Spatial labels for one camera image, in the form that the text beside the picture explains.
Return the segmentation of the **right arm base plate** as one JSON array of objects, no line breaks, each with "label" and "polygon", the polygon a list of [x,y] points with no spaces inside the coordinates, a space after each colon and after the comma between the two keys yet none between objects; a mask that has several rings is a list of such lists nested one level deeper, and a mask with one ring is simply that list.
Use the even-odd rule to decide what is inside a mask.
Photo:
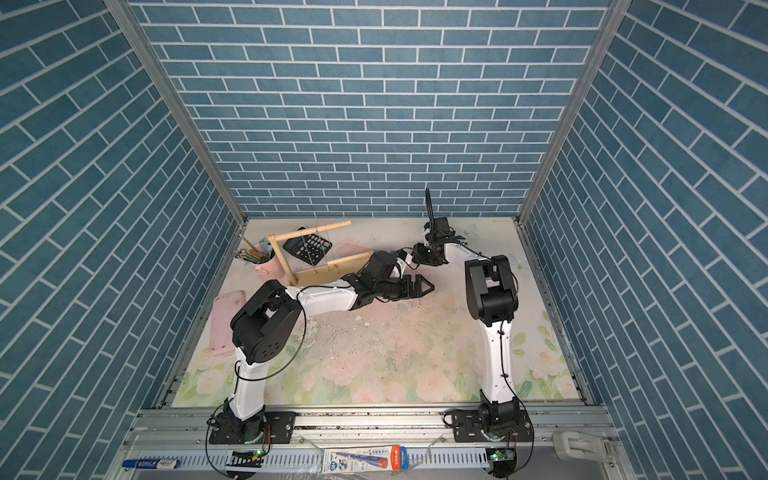
[{"label": "right arm base plate", "polygon": [[442,421],[457,443],[530,442],[534,426],[521,407],[498,410],[451,409],[442,414]]}]

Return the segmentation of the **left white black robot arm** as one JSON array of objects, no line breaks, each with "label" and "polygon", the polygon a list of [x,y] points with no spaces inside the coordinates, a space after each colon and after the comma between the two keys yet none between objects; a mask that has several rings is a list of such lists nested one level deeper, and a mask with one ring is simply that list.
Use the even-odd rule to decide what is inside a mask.
[{"label": "left white black robot arm", "polygon": [[267,435],[265,384],[271,361],[286,347],[298,321],[353,311],[374,301],[418,299],[434,291],[423,275],[407,274],[407,253],[374,252],[358,271],[321,285],[287,287],[265,282],[230,321],[235,346],[233,394],[209,421],[213,443],[253,443]]}]

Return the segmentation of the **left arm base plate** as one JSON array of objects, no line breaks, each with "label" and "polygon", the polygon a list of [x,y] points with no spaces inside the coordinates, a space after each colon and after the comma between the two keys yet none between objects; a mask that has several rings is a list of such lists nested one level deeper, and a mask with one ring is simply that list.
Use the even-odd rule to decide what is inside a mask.
[{"label": "left arm base plate", "polygon": [[247,420],[239,419],[229,408],[207,421],[210,444],[289,444],[296,413],[259,411]]}]

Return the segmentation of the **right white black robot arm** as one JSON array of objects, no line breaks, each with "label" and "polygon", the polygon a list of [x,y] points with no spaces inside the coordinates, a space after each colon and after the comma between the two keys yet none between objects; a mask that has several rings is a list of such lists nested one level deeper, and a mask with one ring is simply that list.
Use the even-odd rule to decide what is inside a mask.
[{"label": "right white black robot arm", "polygon": [[470,248],[447,218],[431,216],[424,225],[424,241],[414,246],[414,259],[419,265],[464,265],[467,309],[483,338],[481,431],[490,439],[532,440],[533,425],[510,376],[510,325],[519,308],[519,285],[508,258]]}]

